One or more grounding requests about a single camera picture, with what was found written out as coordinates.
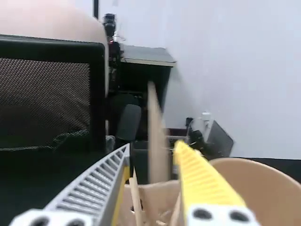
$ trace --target black plastic part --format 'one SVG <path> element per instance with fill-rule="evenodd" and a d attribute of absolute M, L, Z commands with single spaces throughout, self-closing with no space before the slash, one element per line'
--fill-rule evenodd
<path fill-rule="evenodd" d="M 103 44 L 0 35 L 0 50 L 0 58 L 89 64 L 91 149 L 105 152 Z"/>
<path fill-rule="evenodd" d="M 93 16 L 98 20 L 99 0 L 93 0 Z"/>

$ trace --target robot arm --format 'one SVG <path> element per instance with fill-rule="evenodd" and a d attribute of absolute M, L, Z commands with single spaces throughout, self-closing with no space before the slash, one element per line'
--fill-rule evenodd
<path fill-rule="evenodd" d="M 17 216 L 10 226 L 115 226 L 130 177 L 129 144 L 72 181 L 43 210 Z M 244 200 L 210 163 L 182 141 L 175 145 L 187 226 L 260 226 Z"/>

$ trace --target beige cup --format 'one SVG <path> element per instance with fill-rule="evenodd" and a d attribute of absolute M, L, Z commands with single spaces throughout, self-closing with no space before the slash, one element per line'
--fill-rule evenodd
<path fill-rule="evenodd" d="M 262 226 L 301 226 L 301 185 L 279 170 L 246 159 L 210 163 L 242 196 Z"/>

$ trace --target plug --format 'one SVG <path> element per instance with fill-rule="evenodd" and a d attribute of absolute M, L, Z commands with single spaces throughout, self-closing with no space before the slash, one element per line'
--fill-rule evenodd
<path fill-rule="evenodd" d="M 211 120 L 211 113 L 209 113 L 209 112 L 202 112 L 202 120 L 203 121 L 210 121 Z"/>

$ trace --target table surface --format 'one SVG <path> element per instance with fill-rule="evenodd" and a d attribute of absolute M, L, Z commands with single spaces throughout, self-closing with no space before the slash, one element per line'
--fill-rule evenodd
<path fill-rule="evenodd" d="M 124 50 L 122 62 L 170 67 L 174 67 L 176 64 L 165 48 L 121 45 L 121 49 Z"/>

